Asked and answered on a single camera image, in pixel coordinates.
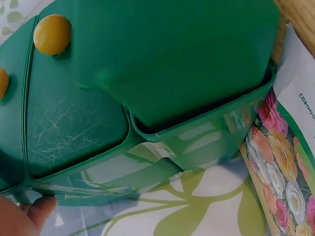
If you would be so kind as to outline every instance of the wooden surface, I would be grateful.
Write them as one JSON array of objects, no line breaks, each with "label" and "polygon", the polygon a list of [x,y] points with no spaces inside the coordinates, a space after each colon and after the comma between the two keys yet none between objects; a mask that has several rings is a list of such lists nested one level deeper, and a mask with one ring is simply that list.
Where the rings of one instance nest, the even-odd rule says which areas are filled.
[{"label": "wooden surface", "polygon": [[272,59],[277,63],[281,56],[285,25],[290,21],[304,45],[315,56],[315,0],[274,0],[283,17],[279,22],[277,42]]}]

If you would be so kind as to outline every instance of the green plastic drawer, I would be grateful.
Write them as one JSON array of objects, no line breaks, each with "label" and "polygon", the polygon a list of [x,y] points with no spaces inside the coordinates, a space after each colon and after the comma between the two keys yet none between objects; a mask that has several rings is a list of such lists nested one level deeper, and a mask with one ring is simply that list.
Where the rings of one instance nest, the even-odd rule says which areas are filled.
[{"label": "green plastic drawer", "polygon": [[134,116],[133,127],[148,142],[166,149],[168,157],[183,170],[206,169],[231,158],[239,149],[273,78],[270,65],[265,74],[267,83],[262,87],[165,130],[154,132]]},{"label": "green plastic drawer", "polygon": [[24,131],[22,123],[25,77],[30,61],[36,18],[29,20],[0,46],[0,67],[9,75],[9,87],[0,101],[0,190],[24,180]]},{"label": "green plastic drawer", "polygon": [[73,83],[71,45],[57,56],[34,48],[37,22],[50,14],[72,22],[75,2],[53,2],[0,47],[0,66],[10,75],[0,102],[0,130],[7,133],[0,138],[6,154],[0,192],[15,201],[29,203],[42,194],[55,195],[60,205],[100,205],[182,171],[169,159],[153,162],[129,153],[145,140],[108,92],[85,91]]},{"label": "green plastic drawer", "polygon": [[73,79],[156,128],[260,87],[280,16],[272,0],[76,3]]}]

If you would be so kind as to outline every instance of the hand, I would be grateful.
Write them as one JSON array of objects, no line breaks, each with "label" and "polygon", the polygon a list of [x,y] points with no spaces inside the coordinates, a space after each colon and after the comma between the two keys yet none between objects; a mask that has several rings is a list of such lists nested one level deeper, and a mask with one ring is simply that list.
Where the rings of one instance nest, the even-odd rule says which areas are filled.
[{"label": "hand", "polygon": [[39,236],[56,204],[55,197],[42,197],[18,207],[0,195],[0,236]]}]

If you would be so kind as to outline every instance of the round knob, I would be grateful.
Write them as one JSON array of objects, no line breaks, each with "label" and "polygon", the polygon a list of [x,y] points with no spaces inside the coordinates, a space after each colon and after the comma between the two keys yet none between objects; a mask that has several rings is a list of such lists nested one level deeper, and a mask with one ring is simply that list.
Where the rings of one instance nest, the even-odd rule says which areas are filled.
[{"label": "round knob", "polygon": [[71,23],[62,15],[46,16],[37,24],[33,40],[41,53],[60,54],[71,41]]},{"label": "round knob", "polygon": [[4,97],[4,94],[9,85],[9,76],[8,73],[0,67],[0,99]]}]

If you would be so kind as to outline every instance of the floral tablecloth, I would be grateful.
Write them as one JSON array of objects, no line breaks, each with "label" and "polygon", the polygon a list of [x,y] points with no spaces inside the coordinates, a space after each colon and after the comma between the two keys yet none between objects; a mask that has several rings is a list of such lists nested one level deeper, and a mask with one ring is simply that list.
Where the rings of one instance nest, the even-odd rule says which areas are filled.
[{"label": "floral tablecloth", "polygon": [[43,236],[269,236],[240,154],[138,199],[105,206],[58,206]]}]

